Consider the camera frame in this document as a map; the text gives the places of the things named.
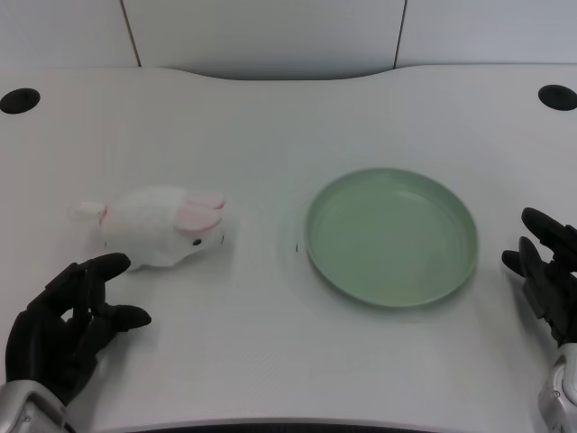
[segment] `bunny ear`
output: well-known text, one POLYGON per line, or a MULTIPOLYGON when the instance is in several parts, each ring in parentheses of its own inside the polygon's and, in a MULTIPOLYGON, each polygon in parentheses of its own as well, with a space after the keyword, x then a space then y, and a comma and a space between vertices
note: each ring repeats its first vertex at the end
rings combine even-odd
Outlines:
POLYGON ((224 207, 224 194, 211 191, 190 191, 185 197, 185 201, 192 205, 222 209, 224 207))
POLYGON ((216 210, 184 203, 174 216, 174 228, 183 235, 194 234, 213 228, 220 220, 216 210))

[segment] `stuffed bunny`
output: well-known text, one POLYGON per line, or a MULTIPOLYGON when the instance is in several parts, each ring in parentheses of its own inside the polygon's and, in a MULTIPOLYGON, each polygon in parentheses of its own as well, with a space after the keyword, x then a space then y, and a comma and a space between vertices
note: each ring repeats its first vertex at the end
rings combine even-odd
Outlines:
POLYGON ((172 266, 192 253, 220 242, 224 196, 178 187, 148 187, 108 205, 80 203, 76 220, 100 219, 106 249, 125 253, 129 271, 143 265, 172 266))

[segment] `table surface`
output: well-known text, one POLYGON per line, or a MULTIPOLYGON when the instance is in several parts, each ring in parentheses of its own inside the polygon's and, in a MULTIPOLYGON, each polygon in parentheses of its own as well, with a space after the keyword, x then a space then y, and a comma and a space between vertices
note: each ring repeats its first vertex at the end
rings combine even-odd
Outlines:
POLYGON ((69 407, 78 430, 236 420, 343 420, 443 432, 544 431, 536 400, 555 344, 500 263, 536 207, 577 223, 572 66, 398 69, 336 81, 240 82, 168 69, 0 72, 0 345, 71 262, 102 253, 70 203, 152 184, 222 190, 221 247, 126 274, 111 303, 152 323, 120 335, 69 407), (366 167, 414 170, 453 190, 481 239, 478 270, 421 309, 374 309, 327 287, 303 215, 327 182, 366 167))

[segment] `light green dish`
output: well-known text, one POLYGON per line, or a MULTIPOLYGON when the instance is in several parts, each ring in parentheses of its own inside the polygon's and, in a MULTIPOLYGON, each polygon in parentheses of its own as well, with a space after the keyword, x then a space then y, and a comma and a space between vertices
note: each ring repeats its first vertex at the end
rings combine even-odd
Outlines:
POLYGON ((308 254, 336 288, 370 304, 410 307, 448 295, 472 274, 478 236, 453 192, 410 171, 357 171, 308 210, 308 254))

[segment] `black grommet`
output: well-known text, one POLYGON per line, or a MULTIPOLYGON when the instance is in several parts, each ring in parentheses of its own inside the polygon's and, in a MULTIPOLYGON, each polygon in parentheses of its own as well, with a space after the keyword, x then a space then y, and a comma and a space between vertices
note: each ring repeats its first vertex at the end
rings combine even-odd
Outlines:
POLYGON ((539 90, 539 99, 549 108, 571 111, 577 108, 577 93, 570 88, 551 84, 539 90))
POLYGON ((0 110, 8 115, 19 115, 32 110, 40 101, 40 93, 33 88, 19 88, 0 99, 0 110))

